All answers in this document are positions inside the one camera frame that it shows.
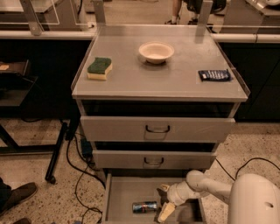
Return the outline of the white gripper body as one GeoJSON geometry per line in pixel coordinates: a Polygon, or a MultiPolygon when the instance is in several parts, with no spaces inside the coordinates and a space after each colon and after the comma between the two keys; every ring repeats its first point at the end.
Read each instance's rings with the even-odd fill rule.
{"type": "Polygon", "coordinates": [[[167,199],[175,206],[184,204],[193,197],[193,190],[183,181],[171,185],[167,190],[167,199]]]}

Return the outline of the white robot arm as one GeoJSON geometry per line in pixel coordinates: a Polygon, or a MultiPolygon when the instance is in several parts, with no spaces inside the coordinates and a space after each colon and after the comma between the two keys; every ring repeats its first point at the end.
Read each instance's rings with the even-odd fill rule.
{"type": "Polygon", "coordinates": [[[165,222],[189,199],[212,194],[228,204],[227,224],[280,224],[280,189],[256,174],[241,175],[232,185],[209,178],[201,171],[189,171],[183,182],[161,185],[167,201],[157,218],[165,222]]]}

